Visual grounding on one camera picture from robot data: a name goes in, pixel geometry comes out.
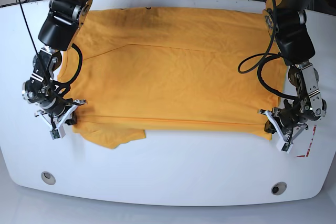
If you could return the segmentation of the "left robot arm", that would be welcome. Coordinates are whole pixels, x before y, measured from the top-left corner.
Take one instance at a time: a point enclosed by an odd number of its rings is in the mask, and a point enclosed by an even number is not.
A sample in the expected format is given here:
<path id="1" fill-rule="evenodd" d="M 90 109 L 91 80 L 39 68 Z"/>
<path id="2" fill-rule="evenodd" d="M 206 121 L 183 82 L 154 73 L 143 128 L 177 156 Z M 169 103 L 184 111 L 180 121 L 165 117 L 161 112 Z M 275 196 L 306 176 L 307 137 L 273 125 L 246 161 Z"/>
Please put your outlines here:
<path id="1" fill-rule="evenodd" d="M 238 70 L 240 74 L 256 70 L 260 84 L 283 99 L 283 108 L 259 111 L 268 118 L 265 132 L 278 134 L 277 147 L 283 152 L 289 152 L 295 138 L 308 129 L 307 121 L 321 119 L 327 110 L 318 87 L 318 72 L 309 61 L 315 55 L 306 27 L 305 9 L 310 2 L 311 0 L 267 0 L 263 15 L 270 34 L 270 44 L 277 44 L 280 52 L 273 54 L 271 48 L 267 47 L 254 66 L 245 71 Z M 262 78 L 264 65 L 280 58 L 289 67 L 288 79 L 296 88 L 296 96 L 270 87 Z"/>

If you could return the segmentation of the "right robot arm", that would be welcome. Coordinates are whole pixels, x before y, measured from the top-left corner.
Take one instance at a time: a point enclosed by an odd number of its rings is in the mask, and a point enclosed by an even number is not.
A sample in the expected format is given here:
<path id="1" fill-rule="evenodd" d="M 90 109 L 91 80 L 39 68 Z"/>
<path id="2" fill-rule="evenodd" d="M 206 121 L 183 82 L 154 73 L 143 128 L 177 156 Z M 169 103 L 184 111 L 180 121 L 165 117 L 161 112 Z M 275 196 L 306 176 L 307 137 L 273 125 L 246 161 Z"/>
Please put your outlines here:
<path id="1" fill-rule="evenodd" d="M 38 39 L 43 47 L 35 52 L 33 72 L 23 84 L 23 98 L 40 107 L 40 116 L 49 126 L 53 138 L 61 138 L 63 125 L 75 125 L 77 107 L 85 100 L 66 99 L 71 85 L 78 78 L 83 55 L 74 39 L 83 26 L 92 5 L 92 0 L 50 0 L 49 11 Z M 62 52 L 74 49 L 78 54 L 78 67 L 73 77 L 66 82 L 54 79 L 54 71 L 62 63 Z"/>

